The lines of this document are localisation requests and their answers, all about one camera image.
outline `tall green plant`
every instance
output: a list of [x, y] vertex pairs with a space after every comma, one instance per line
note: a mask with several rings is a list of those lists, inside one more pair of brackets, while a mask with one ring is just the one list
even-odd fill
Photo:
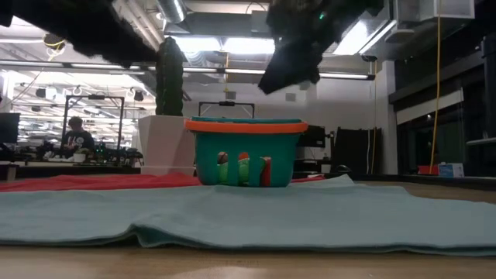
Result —
[[156, 115], [183, 115], [183, 70], [183, 53], [168, 37], [158, 51]]

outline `person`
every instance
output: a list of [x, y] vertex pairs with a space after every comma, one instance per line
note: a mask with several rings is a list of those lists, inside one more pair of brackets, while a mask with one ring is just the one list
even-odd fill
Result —
[[69, 120], [68, 124], [71, 131], [66, 133], [62, 139], [65, 150], [70, 150], [74, 153], [79, 148], [88, 148], [89, 150], [95, 148], [93, 136], [83, 129], [83, 119], [75, 116]]

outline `red cloth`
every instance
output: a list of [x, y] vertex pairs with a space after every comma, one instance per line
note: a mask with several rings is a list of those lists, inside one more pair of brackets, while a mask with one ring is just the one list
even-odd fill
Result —
[[[301, 183], [322, 179], [323, 177], [314, 177], [298, 179], [293, 182]], [[0, 184], [0, 192], [154, 189], [186, 187], [200, 184], [197, 177], [188, 176], [186, 174], [168, 174], [164, 176], [127, 174], [102, 177], [60, 175], [45, 179]]]

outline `black cloth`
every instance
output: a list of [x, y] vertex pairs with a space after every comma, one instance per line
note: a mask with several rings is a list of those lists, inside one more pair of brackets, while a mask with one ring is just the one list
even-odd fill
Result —
[[74, 148], [74, 150], [78, 148], [88, 148], [92, 150], [93, 148], [95, 148], [95, 141], [93, 140], [93, 136], [86, 131], [69, 131], [62, 139], [62, 144], [65, 144], [67, 146], [75, 146], [76, 148]]

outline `white planter box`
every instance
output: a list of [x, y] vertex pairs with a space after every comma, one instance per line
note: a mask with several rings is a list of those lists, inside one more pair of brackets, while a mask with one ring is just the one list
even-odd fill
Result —
[[142, 174], [193, 174], [195, 136], [184, 128], [185, 117], [152, 115], [139, 120], [145, 167]]

